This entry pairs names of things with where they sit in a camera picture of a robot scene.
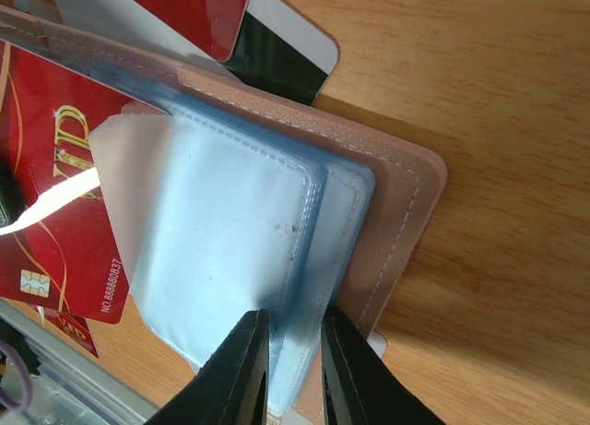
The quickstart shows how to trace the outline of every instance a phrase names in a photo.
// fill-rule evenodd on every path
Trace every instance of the wood grain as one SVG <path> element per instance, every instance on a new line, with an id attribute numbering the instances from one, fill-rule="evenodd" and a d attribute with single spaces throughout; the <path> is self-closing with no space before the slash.
<path id="1" fill-rule="evenodd" d="M 340 46 L 317 106 L 449 168 L 379 324 L 388 367 L 450 424 L 590 422 L 590 0 L 289 2 Z M 132 305 L 92 329 L 157 404 L 190 379 Z"/>

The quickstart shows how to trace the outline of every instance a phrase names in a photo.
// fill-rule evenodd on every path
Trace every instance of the wood surface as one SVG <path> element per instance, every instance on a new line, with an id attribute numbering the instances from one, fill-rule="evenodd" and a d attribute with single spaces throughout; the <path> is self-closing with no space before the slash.
<path id="1" fill-rule="evenodd" d="M 340 47 L 317 106 L 449 169 L 387 366 L 449 424 L 590 423 L 590 0 L 288 1 Z M 132 303 L 91 327 L 155 403 L 190 380 Z"/>

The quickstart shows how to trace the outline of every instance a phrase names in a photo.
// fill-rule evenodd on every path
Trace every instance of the gold curved line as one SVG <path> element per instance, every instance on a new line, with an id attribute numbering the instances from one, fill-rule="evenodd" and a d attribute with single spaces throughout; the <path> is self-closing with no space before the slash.
<path id="1" fill-rule="evenodd" d="M 10 44 L 5 42 L 4 51 L 2 53 L 2 65 L 0 65 L 0 110 L 4 104 L 4 96 L 6 95 L 6 83 L 8 81 L 8 74 L 10 73 Z"/>
<path id="2" fill-rule="evenodd" d="M 15 169 L 14 172 L 17 172 L 18 164 L 20 163 L 20 154 L 22 152 L 22 115 L 20 114 L 20 103 L 18 102 L 18 94 L 17 88 L 15 87 L 15 83 L 12 81 L 12 76 L 10 76 L 10 72 L 8 72 L 8 80 L 10 81 L 10 87 L 12 88 L 12 94 L 15 97 L 15 106 L 17 107 L 17 118 L 18 118 L 18 150 L 17 150 L 17 161 L 15 162 Z"/>
<path id="3" fill-rule="evenodd" d="M 53 239 L 53 241 L 55 242 L 55 245 L 57 245 L 57 248 L 59 249 L 59 254 L 62 256 L 62 262 L 64 263 L 64 281 L 62 283 L 62 287 L 59 289 L 59 291 L 60 291 L 60 293 L 59 293 L 59 304 L 57 305 L 57 310 L 61 312 L 62 311 L 62 308 L 64 307 L 65 286 L 67 285 L 67 266 L 65 264 L 64 251 L 62 250 L 62 247 L 59 246 L 59 242 L 55 239 L 55 237 L 53 236 L 53 233 L 51 233 L 49 231 L 49 229 L 47 228 L 47 226 L 45 225 L 45 223 L 42 220 L 40 220 L 37 223 Z"/>
<path id="4" fill-rule="evenodd" d="M 45 276 L 48 276 L 49 279 L 52 281 L 52 283 L 55 285 L 56 288 L 59 289 L 59 285 L 57 285 L 57 282 L 55 282 L 55 280 L 53 280 L 52 275 L 50 275 L 47 270 L 39 263 L 37 262 L 37 260 L 32 256 L 32 254 L 30 254 L 27 249 L 23 246 L 22 243 L 20 243 L 20 239 L 18 238 L 16 233 L 12 233 L 12 235 L 15 237 L 15 240 L 17 241 L 18 246 L 20 247 L 20 250 L 22 250 L 22 253 L 24 253 L 29 260 L 37 267 L 40 269 L 40 271 L 43 272 L 43 274 Z M 70 305 L 69 303 L 67 303 L 67 300 L 64 298 L 64 302 L 65 302 L 65 306 L 67 307 L 67 310 L 70 310 Z"/>

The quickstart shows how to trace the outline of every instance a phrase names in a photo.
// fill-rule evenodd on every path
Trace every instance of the white strip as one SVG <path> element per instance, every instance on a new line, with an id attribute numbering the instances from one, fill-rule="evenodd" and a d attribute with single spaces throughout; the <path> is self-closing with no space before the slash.
<path id="1" fill-rule="evenodd" d="M 0 229 L 0 235 L 26 229 L 98 186 L 100 181 L 96 168 L 72 176 L 41 194 L 14 224 Z"/>
<path id="2" fill-rule="evenodd" d="M 250 0 L 248 13 L 330 75 L 338 62 L 336 43 L 282 0 Z"/>

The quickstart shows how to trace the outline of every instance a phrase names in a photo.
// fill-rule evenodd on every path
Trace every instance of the card chip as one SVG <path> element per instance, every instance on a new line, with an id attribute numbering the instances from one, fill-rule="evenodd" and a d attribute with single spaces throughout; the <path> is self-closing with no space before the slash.
<path id="1" fill-rule="evenodd" d="M 29 270 L 20 270 L 20 291 L 42 298 L 49 297 L 49 276 Z"/>

